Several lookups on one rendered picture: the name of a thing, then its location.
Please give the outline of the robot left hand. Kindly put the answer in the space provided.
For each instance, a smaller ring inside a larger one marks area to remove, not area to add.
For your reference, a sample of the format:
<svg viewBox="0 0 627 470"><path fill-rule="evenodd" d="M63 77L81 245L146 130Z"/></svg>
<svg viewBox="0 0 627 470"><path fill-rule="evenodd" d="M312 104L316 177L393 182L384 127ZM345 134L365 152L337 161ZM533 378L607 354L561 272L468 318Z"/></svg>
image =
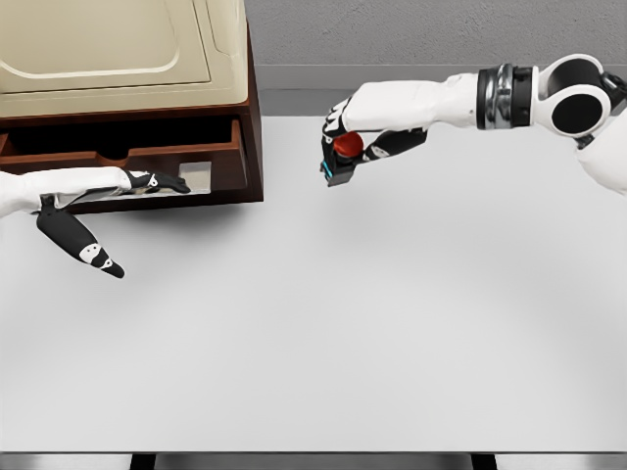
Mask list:
<svg viewBox="0 0 627 470"><path fill-rule="evenodd" d="M92 232L65 208L84 198L101 199L139 189L170 189L188 194L184 178L115 166L73 167L30 172L25 176L39 198L37 228L72 258L118 279L123 268L107 254Z"/></svg>

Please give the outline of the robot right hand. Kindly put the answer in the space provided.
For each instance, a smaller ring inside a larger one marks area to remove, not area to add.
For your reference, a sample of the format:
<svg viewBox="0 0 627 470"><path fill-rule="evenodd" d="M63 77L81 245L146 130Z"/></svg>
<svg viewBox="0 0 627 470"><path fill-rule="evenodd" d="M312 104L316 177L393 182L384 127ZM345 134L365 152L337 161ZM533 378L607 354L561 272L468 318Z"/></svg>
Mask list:
<svg viewBox="0 0 627 470"><path fill-rule="evenodd" d="M362 164L400 155L425 142L437 117L436 87L414 80L366 83L329 110L322 137L356 132L363 140Z"/></svg>

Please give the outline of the red button black switch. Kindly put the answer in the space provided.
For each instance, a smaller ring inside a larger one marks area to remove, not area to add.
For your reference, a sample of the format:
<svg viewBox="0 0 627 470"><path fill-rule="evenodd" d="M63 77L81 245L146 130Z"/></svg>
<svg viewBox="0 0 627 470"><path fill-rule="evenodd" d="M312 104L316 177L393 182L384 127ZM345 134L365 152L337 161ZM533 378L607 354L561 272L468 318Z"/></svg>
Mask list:
<svg viewBox="0 0 627 470"><path fill-rule="evenodd" d="M321 140L323 160L320 172L328 187L349 182L355 168L363 162L363 140L354 131L334 139L323 136Z"/></svg>

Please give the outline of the brown wooden cabinet drawer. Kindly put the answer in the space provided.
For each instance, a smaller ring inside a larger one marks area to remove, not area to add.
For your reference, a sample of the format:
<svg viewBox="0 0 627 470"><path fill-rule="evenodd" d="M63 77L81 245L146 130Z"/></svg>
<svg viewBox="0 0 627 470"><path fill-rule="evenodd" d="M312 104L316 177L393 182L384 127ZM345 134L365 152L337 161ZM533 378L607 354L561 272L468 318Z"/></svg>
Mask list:
<svg viewBox="0 0 627 470"><path fill-rule="evenodd" d="M208 194L82 203L70 209L76 214L255 201L260 176L244 125L235 117L185 117L0 128L0 169L15 174L107 165L179 175L201 163L211 165Z"/></svg>

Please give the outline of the brown cabinet with beige top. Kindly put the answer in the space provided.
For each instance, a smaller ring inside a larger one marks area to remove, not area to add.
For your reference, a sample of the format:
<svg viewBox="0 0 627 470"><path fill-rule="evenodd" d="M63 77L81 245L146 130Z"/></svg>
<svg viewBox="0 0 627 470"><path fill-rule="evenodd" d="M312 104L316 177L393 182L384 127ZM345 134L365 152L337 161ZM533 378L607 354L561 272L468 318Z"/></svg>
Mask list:
<svg viewBox="0 0 627 470"><path fill-rule="evenodd" d="M244 0L0 0L0 128L234 117L264 197ZM211 165L186 164L191 192Z"/></svg>

